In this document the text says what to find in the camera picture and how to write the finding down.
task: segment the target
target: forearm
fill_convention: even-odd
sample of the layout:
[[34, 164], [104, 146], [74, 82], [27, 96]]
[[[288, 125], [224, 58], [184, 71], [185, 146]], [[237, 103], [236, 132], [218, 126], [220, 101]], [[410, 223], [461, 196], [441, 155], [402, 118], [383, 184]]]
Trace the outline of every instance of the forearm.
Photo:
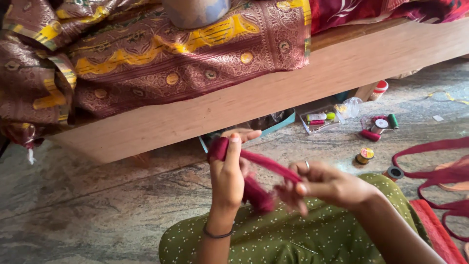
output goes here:
[[[212, 235], [224, 235], [233, 228], [237, 210], [217, 209], [212, 206], [207, 219], [207, 232]], [[199, 264], [225, 264], [231, 236], [213, 239], [204, 234], [198, 250], [197, 262]]]
[[381, 192], [377, 191], [376, 195], [352, 212], [386, 263], [445, 263]]

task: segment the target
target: green fabric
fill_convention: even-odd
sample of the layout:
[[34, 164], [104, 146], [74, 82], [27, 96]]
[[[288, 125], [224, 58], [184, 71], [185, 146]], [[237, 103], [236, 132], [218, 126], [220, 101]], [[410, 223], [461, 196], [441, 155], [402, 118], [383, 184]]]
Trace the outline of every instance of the green fabric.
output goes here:
[[[431, 244], [420, 219], [394, 182], [381, 174], [363, 174], [360, 178], [378, 187], [407, 223]], [[319, 199], [305, 201], [309, 209], [307, 217], [288, 214], [283, 203], [265, 216], [252, 216], [250, 206], [240, 208], [228, 262], [385, 263], [352, 214]], [[206, 219], [207, 215], [198, 216], [169, 228], [159, 244], [161, 263], [196, 263]]]

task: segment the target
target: silver thread spool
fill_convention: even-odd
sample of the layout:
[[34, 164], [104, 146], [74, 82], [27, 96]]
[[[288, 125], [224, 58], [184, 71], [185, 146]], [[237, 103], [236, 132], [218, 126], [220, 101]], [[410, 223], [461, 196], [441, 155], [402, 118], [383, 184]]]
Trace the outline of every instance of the silver thread spool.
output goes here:
[[371, 132], [375, 133], [375, 134], [378, 134], [378, 135], [381, 135], [384, 131], [384, 129], [386, 129], [388, 127], [388, 123], [386, 120], [384, 119], [376, 119], [375, 121], [375, 124], [373, 124], [373, 127], [371, 128]]

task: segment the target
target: red cloth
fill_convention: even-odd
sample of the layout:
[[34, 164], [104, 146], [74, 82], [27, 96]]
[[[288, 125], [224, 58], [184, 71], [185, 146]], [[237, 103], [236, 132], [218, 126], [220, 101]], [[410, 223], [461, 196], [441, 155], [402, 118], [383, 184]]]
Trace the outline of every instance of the red cloth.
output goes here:
[[462, 18], [469, 0], [310, 0], [311, 34], [357, 19], [378, 21], [408, 17], [426, 23], [445, 23]]
[[[417, 146], [413, 146], [406, 150], [403, 150], [393, 156], [394, 166], [399, 167], [397, 163], [397, 158], [403, 155], [415, 154], [427, 151], [434, 151], [440, 149], [456, 149], [456, 148], [469, 148], [469, 137], [464, 137], [456, 140], [440, 140], [436, 142], [425, 143]], [[425, 197], [422, 196], [421, 190], [423, 188], [437, 185], [439, 183], [457, 183], [469, 180], [469, 162], [466, 159], [469, 159], [469, 155], [464, 156], [461, 160], [455, 162], [452, 166], [444, 168], [437, 171], [421, 171], [421, 172], [405, 172], [404, 175], [409, 178], [415, 179], [427, 179], [421, 186], [418, 187], [417, 193], [420, 199], [423, 199], [428, 202], [428, 204], [435, 209], [448, 210], [443, 214], [441, 223], [446, 228], [448, 233], [453, 237], [469, 242], [469, 237], [462, 237], [455, 234], [451, 231], [446, 225], [447, 216], [460, 216], [460, 217], [469, 217], [469, 200], [462, 200], [456, 202], [450, 202], [445, 204], [435, 204]]]
[[[227, 156], [228, 144], [228, 138], [219, 138], [215, 140], [210, 145], [210, 149], [207, 153], [207, 161], [210, 162], [211, 157], [224, 161]], [[293, 182], [293, 184], [301, 181], [300, 177], [294, 171], [285, 168], [267, 157], [244, 149], [241, 150], [241, 157], [283, 176], [285, 179]], [[259, 213], [271, 212], [273, 210], [272, 196], [256, 182], [253, 176], [254, 174], [252, 173], [248, 177], [244, 178], [244, 196], [242, 201], [244, 203], [249, 201], [252, 207]]]
[[410, 204], [422, 221], [435, 252], [448, 264], [467, 264], [428, 203], [413, 200]]

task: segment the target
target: wooden bed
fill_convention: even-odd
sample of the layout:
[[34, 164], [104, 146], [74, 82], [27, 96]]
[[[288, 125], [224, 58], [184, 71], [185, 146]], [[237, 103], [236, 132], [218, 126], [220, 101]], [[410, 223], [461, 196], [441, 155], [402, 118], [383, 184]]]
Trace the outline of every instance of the wooden bed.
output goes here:
[[309, 66], [196, 99], [146, 106], [48, 137], [98, 163], [193, 138], [273, 112], [469, 54], [469, 18], [442, 24], [395, 19], [311, 37]]

